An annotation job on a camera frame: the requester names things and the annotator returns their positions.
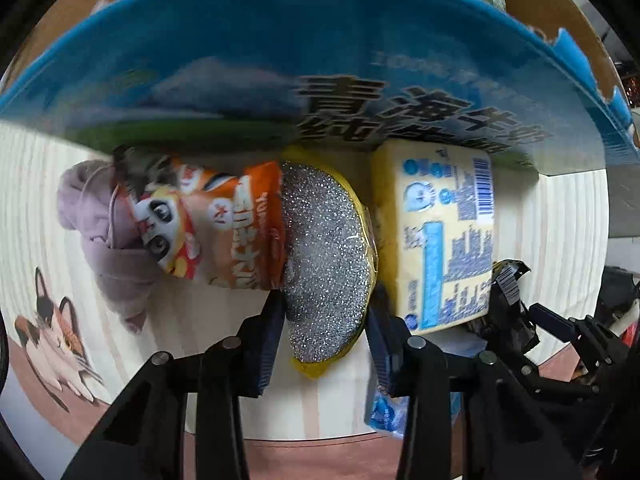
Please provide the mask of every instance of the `orange packaging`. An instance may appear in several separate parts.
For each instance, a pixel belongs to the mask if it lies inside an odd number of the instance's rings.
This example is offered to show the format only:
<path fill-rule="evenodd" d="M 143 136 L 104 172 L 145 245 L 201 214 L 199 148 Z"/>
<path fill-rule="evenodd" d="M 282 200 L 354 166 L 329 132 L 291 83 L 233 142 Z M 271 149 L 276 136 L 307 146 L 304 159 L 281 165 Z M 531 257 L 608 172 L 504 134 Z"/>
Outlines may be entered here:
<path fill-rule="evenodd" d="M 116 151 L 145 247 L 174 276 L 228 288 L 278 288 L 285 259 L 276 162 L 240 177 L 133 148 Z"/>

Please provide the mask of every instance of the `calico cat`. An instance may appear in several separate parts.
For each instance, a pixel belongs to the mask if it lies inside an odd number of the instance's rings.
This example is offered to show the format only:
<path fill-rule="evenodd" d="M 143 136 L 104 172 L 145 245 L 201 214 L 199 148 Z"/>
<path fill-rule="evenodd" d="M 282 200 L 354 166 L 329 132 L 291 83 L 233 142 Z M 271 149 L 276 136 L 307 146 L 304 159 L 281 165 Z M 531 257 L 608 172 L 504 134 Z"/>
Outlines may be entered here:
<path fill-rule="evenodd" d="M 89 366 L 84 347 L 78 337 L 76 316 L 71 300 L 64 297 L 60 306 L 51 301 L 40 269 L 36 267 L 36 325 L 24 316 L 14 326 L 36 376 L 49 395 L 68 412 L 65 404 L 47 385 L 62 391 L 62 383 L 78 397 L 89 402 L 94 396 L 84 384 L 81 373 L 102 382 Z"/>

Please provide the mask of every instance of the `barcode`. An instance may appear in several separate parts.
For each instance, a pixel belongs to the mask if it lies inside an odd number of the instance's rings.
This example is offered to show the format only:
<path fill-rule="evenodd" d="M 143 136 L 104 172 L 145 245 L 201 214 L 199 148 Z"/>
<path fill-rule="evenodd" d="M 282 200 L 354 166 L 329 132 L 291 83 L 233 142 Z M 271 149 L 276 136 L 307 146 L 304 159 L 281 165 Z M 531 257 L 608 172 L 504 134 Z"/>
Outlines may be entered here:
<path fill-rule="evenodd" d="M 493 219 L 494 190 L 491 184 L 491 169 L 489 161 L 483 158 L 474 159 L 476 172 L 476 204 L 478 206 L 478 220 Z"/>
<path fill-rule="evenodd" d="M 518 282 L 513 277 L 514 273 L 513 267 L 507 265 L 495 279 L 510 306 L 520 299 L 520 289 L 518 288 Z"/>

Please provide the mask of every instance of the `screw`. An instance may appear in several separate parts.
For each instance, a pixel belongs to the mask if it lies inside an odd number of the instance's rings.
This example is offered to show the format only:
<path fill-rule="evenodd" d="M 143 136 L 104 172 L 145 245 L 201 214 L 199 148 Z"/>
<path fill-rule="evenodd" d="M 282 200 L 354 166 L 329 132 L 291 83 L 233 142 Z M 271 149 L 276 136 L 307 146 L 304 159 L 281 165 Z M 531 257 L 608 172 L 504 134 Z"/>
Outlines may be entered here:
<path fill-rule="evenodd" d="M 230 335 L 222 340 L 222 348 L 225 350 L 233 350 L 242 344 L 242 340 L 237 335 Z"/>
<path fill-rule="evenodd" d="M 411 347 L 419 350 L 420 348 L 424 348 L 427 346 L 427 342 L 423 337 L 419 335 L 412 335 L 409 339 L 406 340 L 406 343 Z"/>
<path fill-rule="evenodd" d="M 155 366 L 162 366 L 165 364 L 171 356 L 168 352 L 156 352 L 151 356 L 151 364 Z"/>
<path fill-rule="evenodd" d="M 486 365 L 495 365 L 498 361 L 498 357 L 496 356 L 496 354 L 494 354 L 490 350 L 484 350 L 480 352 L 479 358 Z"/>

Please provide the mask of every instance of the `purple cloth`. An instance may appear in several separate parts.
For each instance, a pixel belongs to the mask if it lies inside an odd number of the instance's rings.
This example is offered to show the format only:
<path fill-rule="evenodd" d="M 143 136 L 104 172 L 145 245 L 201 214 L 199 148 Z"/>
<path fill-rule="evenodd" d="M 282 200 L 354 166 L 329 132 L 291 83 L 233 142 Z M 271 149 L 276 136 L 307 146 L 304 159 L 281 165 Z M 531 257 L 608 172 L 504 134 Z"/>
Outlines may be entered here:
<path fill-rule="evenodd" d="M 87 160 L 62 174 L 58 221 L 65 229 L 80 231 L 84 257 L 110 308 L 130 330 L 140 329 L 146 300 L 162 270 L 142 246 L 126 200 L 118 197 L 110 163 Z"/>

